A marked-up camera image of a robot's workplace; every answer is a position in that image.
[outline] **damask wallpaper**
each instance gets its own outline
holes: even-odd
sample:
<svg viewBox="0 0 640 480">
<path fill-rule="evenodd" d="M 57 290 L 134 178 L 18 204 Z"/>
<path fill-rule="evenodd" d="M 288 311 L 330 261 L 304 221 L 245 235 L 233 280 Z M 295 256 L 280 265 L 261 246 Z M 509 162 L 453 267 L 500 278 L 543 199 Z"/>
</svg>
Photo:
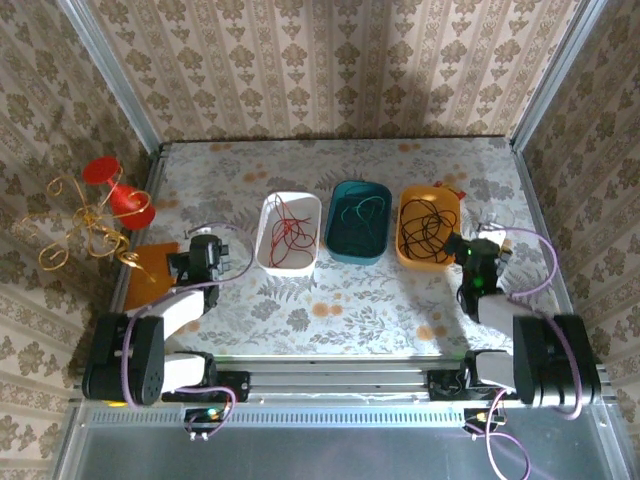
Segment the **damask wallpaper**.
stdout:
<svg viewBox="0 0 640 480">
<path fill-rule="evenodd" d="M 88 261 L 81 236 L 64 268 L 39 267 L 63 221 L 38 222 L 31 238 L 17 223 L 74 211 L 71 190 L 51 198 L 46 184 L 96 156 L 115 154 L 130 181 L 144 178 L 140 148 L 56 3 L 0 2 L 0 478 L 45 478 L 71 394 L 69 362 L 113 289 L 112 266 Z"/>
<path fill-rule="evenodd" d="M 89 0 L 163 141 L 506 135 L 577 0 Z"/>
<path fill-rule="evenodd" d="M 524 153 L 640 451 L 639 1 L 608 1 Z"/>
</svg>

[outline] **floral table surface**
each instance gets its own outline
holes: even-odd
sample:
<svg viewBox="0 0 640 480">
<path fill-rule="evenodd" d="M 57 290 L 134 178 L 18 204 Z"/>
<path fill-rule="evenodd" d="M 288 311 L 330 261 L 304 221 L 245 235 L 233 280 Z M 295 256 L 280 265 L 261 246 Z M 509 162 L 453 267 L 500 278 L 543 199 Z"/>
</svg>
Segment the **floral table surface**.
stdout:
<svg viewBox="0 0 640 480">
<path fill-rule="evenodd" d="M 520 179 L 504 139 L 326 140 L 171 145 L 145 243 L 178 241 L 206 222 L 231 222 L 255 234 L 264 198 L 273 191 L 309 191 L 323 204 L 322 233 L 333 188 L 348 179 L 386 185 L 394 196 L 414 184 L 443 181 L 466 192 L 462 233 L 480 211 L 507 206 L 515 226 L 533 228 Z M 253 266 L 223 287 L 220 301 L 174 335 L 182 348 L 222 355 L 459 355 L 471 348 L 510 348 L 500 333 L 463 314 L 455 300 L 461 269 L 410 271 L 390 248 L 374 266 L 335 262 L 321 246 L 310 277 L 270 277 Z M 514 255 L 501 278 L 506 291 L 525 290 L 547 274 L 541 247 L 509 235 Z M 230 240 L 232 271 L 248 253 Z M 553 292 L 529 303 L 554 311 Z"/>
</svg>

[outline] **white bowl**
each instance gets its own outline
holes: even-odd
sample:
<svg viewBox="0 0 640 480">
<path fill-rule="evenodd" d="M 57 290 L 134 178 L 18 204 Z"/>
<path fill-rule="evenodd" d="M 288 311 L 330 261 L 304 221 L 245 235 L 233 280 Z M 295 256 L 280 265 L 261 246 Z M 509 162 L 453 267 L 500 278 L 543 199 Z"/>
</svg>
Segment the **white bowl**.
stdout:
<svg viewBox="0 0 640 480">
<path fill-rule="evenodd" d="M 277 202 L 283 201 L 291 211 L 291 214 L 298 219 L 309 218 L 309 223 L 304 225 L 304 231 L 313 234 L 316 228 L 315 245 L 308 249 L 309 253 L 290 250 L 279 267 L 269 266 L 269 256 L 271 253 L 271 231 L 275 223 L 280 219 L 275 207 Z M 320 219 L 322 213 L 322 203 L 320 199 L 311 193 L 306 192 L 276 192 L 269 195 L 262 205 L 260 214 L 260 225 L 258 226 L 258 237 L 256 240 L 257 254 L 256 261 L 269 275 L 276 277 L 304 277 L 311 275 L 318 259 L 318 248 L 320 244 Z M 284 242 L 280 242 L 275 250 L 274 256 L 281 258 L 287 251 Z"/>
</svg>

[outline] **gold wire sculpture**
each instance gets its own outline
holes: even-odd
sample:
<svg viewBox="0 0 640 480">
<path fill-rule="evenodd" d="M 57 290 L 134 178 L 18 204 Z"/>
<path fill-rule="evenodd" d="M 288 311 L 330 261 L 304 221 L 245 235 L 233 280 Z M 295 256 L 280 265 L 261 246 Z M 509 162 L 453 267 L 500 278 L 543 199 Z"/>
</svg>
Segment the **gold wire sculpture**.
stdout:
<svg viewBox="0 0 640 480">
<path fill-rule="evenodd" d="M 123 264 L 131 268 L 137 268 L 138 270 L 143 271 L 152 282 L 155 282 L 155 279 L 139 263 L 139 255 L 135 252 L 129 251 L 129 239 L 122 233 L 104 223 L 105 220 L 137 215 L 145 211 L 151 205 L 151 195 L 143 190 L 135 190 L 129 193 L 127 197 L 136 201 L 137 205 L 140 205 L 140 203 L 142 202 L 140 202 L 139 198 L 140 196 L 143 196 L 146 200 L 146 203 L 144 205 L 140 206 L 137 210 L 120 215 L 104 213 L 105 205 L 111 198 L 114 190 L 118 187 L 120 178 L 122 177 L 122 173 L 122 167 L 119 167 L 118 176 L 113 182 L 109 193 L 104 198 L 104 200 L 102 200 L 102 202 L 97 205 L 92 205 L 87 202 L 85 194 L 82 188 L 80 188 L 80 184 L 71 175 L 60 175 L 47 184 L 47 194 L 52 197 L 58 197 L 63 191 L 64 181 L 71 181 L 75 186 L 80 200 L 82 201 L 82 206 L 78 208 L 73 215 L 62 217 L 63 219 L 66 218 L 71 220 L 71 223 L 73 225 L 71 230 L 66 232 L 64 238 L 56 240 L 55 242 L 47 245 L 42 250 L 40 250 L 40 254 L 38 255 L 38 263 L 43 270 L 50 272 L 62 268 L 69 260 L 69 239 L 81 229 L 85 228 L 88 235 L 87 253 L 91 257 L 103 258 L 108 257 L 109 255 L 114 255 L 115 258 Z M 29 238 L 33 238 L 37 235 L 37 232 L 33 231 L 34 227 L 37 228 L 33 223 L 33 221 L 37 218 L 58 219 L 58 216 L 52 215 L 50 213 L 32 213 L 24 217 L 20 221 L 20 225 L 26 228 L 26 222 L 31 222 L 32 228 Z M 96 250 L 96 244 L 100 244 L 99 250 Z"/>
</svg>

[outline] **orange pad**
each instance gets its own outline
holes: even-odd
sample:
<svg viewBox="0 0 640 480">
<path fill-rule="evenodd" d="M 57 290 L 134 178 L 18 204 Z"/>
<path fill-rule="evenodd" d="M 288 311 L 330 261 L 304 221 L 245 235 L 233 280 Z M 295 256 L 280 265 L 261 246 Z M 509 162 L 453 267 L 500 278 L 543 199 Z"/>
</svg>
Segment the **orange pad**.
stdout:
<svg viewBox="0 0 640 480">
<path fill-rule="evenodd" d="M 175 283 L 175 279 L 169 275 L 167 254 L 178 253 L 179 249 L 180 245 L 174 242 L 141 245 L 134 250 L 139 255 L 138 263 L 149 272 L 155 282 L 152 282 L 142 270 L 132 269 L 127 299 L 124 302 L 125 310 L 142 307 L 169 291 Z"/>
</svg>

